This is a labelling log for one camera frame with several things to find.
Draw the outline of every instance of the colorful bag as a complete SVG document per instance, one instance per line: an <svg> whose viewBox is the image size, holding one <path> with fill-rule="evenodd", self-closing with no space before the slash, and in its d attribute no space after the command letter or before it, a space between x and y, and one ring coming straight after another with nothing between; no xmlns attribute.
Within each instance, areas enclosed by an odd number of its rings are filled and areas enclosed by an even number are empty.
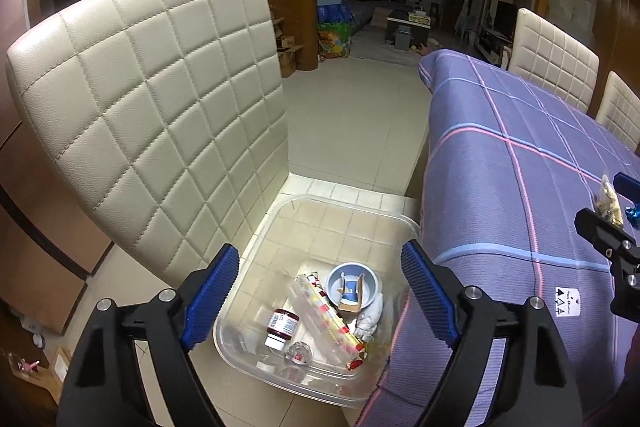
<svg viewBox="0 0 640 427"><path fill-rule="evenodd" d="M350 51L351 22L318 23L318 54L321 57L348 57Z"/></svg>

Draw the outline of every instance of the coffee table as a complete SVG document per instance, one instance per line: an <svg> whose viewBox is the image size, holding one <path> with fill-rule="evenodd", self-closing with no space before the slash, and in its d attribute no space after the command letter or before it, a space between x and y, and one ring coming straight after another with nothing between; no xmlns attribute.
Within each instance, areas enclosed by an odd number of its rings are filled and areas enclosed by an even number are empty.
<svg viewBox="0 0 640 427"><path fill-rule="evenodd" d="M429 38L429 30L431 27L427 24L420 24L409 21L409 14L402 10L393 10L386 18L385 42L394 41L394 34L398 26L409 26L411 28L411 44L419 46L426 44Z"/></svg>

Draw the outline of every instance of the blue bowl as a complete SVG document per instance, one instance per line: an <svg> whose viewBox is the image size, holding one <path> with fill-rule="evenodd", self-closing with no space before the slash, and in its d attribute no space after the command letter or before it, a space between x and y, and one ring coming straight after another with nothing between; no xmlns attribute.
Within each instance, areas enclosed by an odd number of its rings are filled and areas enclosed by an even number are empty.
<svg viewBox="0 0 640 427"><path fill-rule="evenodd" d="M339 289L342 284L340 280L340 274L342 273L344 273L344 277L347 280L357 280L360 274L364 273L362 280L362 307L366 308L369 306L376 294L380 291L380 286L373 270L360 263L343 263L331 270L324 285L329 300L336 306L340 303Z"/></svg>

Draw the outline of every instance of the purple tablecloth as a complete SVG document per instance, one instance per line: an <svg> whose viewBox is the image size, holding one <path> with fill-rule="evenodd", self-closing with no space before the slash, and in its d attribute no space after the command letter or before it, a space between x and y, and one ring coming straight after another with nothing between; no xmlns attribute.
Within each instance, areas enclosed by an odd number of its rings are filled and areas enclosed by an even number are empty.
<svg viewBox="0 0 640 427"><path fill-rule="evenodd" d="M587 115L484 62L441 50L418 70L433 93L422 245L464 285L480 286L494 299L545 299L588 415L620 385L636 325L610 313L608 264L577 235L574 217L591 207L603 173L638 178L640 160ZM628 223L625 230L635 235ZM558 287L578 290L580 315L556 316ZM494 343L468 425L484 421L503 346ZM359 425L413 426L449 356L410 296Z"/></svg>

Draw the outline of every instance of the paper packaging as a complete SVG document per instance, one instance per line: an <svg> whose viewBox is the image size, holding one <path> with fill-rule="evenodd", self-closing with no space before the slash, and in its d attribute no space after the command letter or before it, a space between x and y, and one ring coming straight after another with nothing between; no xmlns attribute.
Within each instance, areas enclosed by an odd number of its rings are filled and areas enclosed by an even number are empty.
<svg viewBox="0 0 640 427"><path fill-rule="evenodd" d="M341 312L358 313L362 308L362 284L364 274L361 273L356 281L348 281L344 278L344 273L340 274L340 302L338 309Z"/></svg>
<svg viewBox="0 0 640 427"><path fill-rule="evenodd" d="M316 273L298 275L289 287L289 296L316 347L331 364L348 370L362 364L366 357L364 344L332 307Z"/></svg>
<svg viewBox="0 0 640 427"><path fill-rule="evenodd" d="M598 194L593 195L593 210L605 221L616 227L623 227L625 224L622 219L618 195L613 185L609 183L609 178L606 174L602 175Z"/></svg>

